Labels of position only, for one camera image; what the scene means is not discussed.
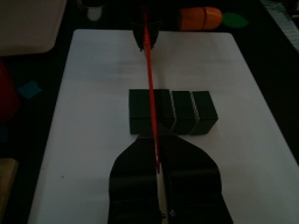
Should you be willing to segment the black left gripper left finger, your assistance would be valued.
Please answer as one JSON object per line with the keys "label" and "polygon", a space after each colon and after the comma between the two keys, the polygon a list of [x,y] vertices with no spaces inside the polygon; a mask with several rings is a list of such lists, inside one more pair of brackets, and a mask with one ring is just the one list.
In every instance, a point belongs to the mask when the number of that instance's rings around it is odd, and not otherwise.
{"label": "black left gripper left finger", "polygon": [[109,180],[107,224],[162,224],[155,144],[139,137],[117,157]]}

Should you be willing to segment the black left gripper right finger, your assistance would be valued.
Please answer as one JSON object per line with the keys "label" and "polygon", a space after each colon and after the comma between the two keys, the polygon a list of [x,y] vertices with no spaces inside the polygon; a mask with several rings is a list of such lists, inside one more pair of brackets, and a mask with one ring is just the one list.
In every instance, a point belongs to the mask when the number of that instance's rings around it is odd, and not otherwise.
{"label": "black left gripper right finger", "polygon": [[233,224],[211,156],[167,129],[159,134],[159,149],[170,224]]}

